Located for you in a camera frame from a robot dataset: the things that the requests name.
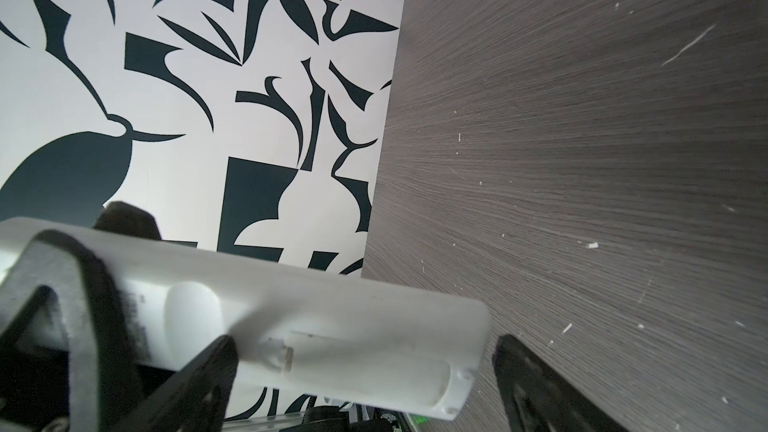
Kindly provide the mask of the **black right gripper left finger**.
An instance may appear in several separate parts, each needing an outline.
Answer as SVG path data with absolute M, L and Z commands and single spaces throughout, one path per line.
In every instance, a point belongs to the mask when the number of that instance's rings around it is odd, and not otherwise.
M 113 427 L 115 431 L 220 431 L 239 363 L 234 339 L 216 338 Z

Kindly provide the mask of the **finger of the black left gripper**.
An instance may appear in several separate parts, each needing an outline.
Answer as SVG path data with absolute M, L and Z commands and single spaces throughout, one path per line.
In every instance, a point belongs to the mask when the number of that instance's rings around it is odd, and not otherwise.
M 110 202 L 97 218 L 93 228 L 128 237 L 161 240 L 154 216 L 122 201 Z
M 35 235 L 1 285 L 1 345 L 14 346 L 56 298 L 69 351 L 70 428 L 109 431 L 143 399 L 114 281 L 73 237 Z

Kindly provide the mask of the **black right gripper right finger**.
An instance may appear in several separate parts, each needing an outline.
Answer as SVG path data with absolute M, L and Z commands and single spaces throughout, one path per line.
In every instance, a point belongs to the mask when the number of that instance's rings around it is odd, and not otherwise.
M 512 431 L 626 431 L 517 337 L 498 338 L 492 364 Z

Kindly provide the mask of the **white remote control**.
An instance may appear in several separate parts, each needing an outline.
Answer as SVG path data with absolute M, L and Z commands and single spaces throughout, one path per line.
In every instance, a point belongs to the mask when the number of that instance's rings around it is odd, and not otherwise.
M 141 364 L 178 370 L 231 336 L 230 412 L 265 388 L 451 420 L 491 332 L 465 297 L 61 225 L 106 265 Z

